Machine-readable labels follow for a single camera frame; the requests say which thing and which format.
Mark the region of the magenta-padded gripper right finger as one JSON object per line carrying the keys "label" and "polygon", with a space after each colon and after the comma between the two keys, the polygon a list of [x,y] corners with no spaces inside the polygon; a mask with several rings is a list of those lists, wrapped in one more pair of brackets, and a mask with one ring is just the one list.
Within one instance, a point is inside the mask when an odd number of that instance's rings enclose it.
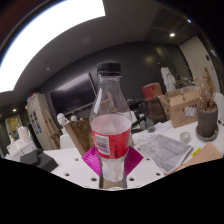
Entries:
{"label": "magenta-padded gripper right finger", "polygon": [[124,163],[126,188],[143,187],[164,177],[151,158],[143,157],[136,149],[129,147]]}

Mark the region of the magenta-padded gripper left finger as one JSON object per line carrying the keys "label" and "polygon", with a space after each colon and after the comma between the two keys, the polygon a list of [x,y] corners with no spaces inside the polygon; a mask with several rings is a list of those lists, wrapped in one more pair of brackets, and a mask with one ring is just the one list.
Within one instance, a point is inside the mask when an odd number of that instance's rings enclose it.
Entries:
{"label": "magenta-padded gripper left finger", "polygon": [[52,173],[84,188],[100,188],[100,168],[86,161],[76,148],[54,150],[58,164]]}

